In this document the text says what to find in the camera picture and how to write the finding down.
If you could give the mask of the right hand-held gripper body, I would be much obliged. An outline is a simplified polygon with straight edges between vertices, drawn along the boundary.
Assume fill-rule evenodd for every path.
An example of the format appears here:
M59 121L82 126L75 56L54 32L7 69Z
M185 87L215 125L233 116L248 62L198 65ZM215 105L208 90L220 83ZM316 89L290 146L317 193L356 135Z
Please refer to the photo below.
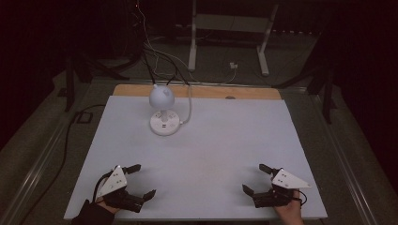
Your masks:
M271 188L267 192L254 193L253 202L256 208L288 205L294 200L294 190L310 188L311 185L284 169L274 169L271 175Z

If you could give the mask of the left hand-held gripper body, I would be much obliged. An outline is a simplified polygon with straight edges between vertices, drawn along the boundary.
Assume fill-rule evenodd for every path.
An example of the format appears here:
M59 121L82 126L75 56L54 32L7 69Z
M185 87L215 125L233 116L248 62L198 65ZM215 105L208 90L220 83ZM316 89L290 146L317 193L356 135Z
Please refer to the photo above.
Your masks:
M144 204L143 197L130 195L126 191L128 181L120 165L104 174L95 187L95 199L102 198L114 208L139 213Z

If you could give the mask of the person's right hand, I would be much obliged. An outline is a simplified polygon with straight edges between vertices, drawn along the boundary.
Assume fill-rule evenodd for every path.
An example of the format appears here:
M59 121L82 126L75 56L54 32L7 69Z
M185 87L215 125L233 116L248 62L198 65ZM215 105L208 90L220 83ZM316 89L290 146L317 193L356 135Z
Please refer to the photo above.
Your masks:
M300 193L297 189L294 190L293 197L294 200L292 200L288 205L276 206L274 210L284 225L304 225L304 221L301 216Z

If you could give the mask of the person's left hand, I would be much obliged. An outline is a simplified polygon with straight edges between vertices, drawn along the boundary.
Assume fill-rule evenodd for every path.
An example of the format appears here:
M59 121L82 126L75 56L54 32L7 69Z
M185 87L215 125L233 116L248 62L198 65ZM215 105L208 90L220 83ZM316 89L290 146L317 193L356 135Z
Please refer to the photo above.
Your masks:
M109 211L110 213L112 213L114 215L120 211L120 208L114 208L112 206L109 206L106 204L106 202L104 200L97 201L96 205L104 208L105 210Z

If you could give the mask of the white table mat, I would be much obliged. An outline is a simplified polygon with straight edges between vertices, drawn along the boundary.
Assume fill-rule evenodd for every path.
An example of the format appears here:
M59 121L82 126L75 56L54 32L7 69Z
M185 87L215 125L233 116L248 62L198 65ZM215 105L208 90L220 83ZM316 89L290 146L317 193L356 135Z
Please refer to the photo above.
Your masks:
M146 97L108 99L65 212L74 218L91 198L99 178L115 166L140 164L127 190L155 197L140 213L123 211L123 220L263 220L276 217L256 208L242 185L257 192L270 187L258 168L283 168L311 187L304 193L304 218L327 214L287 106L282 100L179 98L174 106L190 121L171 136L149 127L153 109Z

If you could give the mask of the white desk lamp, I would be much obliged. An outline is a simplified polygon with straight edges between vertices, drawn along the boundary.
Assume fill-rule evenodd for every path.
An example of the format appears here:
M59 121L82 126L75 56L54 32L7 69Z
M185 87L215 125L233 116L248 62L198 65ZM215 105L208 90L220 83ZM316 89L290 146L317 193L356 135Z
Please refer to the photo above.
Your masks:
M149 104L156 110L149 120L151 130L160 136L170 136L180 127L180 117L172 110L175 104L173 91L165 85L153 85Z

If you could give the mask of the black tripod stand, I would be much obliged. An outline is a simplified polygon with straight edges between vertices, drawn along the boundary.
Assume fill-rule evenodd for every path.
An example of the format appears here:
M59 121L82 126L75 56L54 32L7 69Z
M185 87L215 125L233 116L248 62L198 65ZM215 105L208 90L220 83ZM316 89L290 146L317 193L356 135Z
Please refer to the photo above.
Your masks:
M330 124L330 110L333 105L332 89L334 79L334 69L331 62L324 60L309 70L300 72L299 75L285 82L273 84L271 87L276 89L284 89L308 77L312 77L312 80L306 87L306 91L309 95L318 95L320 91L323 91L322 115L326 122Z
M78 78L81 83L90 83L94 78L89 68L97 69L112 79L125 81L128 77L120 75L119 71L134 65L136 62L137 59L133 59L115 67L107 67L100 60L85 52L68 52L65 58L66 87L60 91L60 94L67 100L65 111L71 110L76 99L75 78Z

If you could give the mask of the white metal stand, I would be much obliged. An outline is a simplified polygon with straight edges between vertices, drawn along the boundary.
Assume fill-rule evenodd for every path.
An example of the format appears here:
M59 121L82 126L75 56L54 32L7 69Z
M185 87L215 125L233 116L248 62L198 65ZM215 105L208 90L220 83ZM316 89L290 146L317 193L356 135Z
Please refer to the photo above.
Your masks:
M188 71L193 72L196 68L196 33L198 29L217 30L217 31L235 31L252 32L264 35L263 41L256 47L258 62L263 76L269 75L268 62L265 50L268 45L274 20L279 8L278 4L272 4L270 14L266 18L203 14L197 12L197 0L192 0L191 12L191 47L188 60Z

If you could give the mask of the black square frame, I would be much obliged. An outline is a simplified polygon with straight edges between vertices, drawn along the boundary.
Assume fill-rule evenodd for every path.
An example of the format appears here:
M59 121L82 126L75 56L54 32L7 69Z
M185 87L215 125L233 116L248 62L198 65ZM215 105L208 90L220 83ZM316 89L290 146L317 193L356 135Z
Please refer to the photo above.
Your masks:
M77 115L77 124L90 124L93 118L93 113L91 112L79 112Z

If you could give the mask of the metal floor rail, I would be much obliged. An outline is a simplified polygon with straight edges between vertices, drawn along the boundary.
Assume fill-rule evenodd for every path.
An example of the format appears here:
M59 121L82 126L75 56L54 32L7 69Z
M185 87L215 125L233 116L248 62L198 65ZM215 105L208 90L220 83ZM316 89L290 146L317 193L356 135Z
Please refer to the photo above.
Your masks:
M344 149L332 129L332 125L330 125L323 116L323 102L321 101L321 98L319 96L310 96L310 100L313 103L317 117L322 124L324 132L326 133L327 140L331 145L331 152L337 159L337 164L339 165L339 169L350 192L351 199L356 205L363 224L379 225L375 214L371 210L371 207L363 193L362 187L349 164L349 161L344 153Z
M45 168L47 167L50 157L54 153L54 149L58 144L61 135L65 132L69 125L69 121L60 122L54 132L48 138L44 148L34 161L31 169L28 171L21 186L17 189L15 196L8 205L7 210L0 218L0 225L12 225L17 223L20 214L23 212L25 205L29 201L33 191L35 190Z

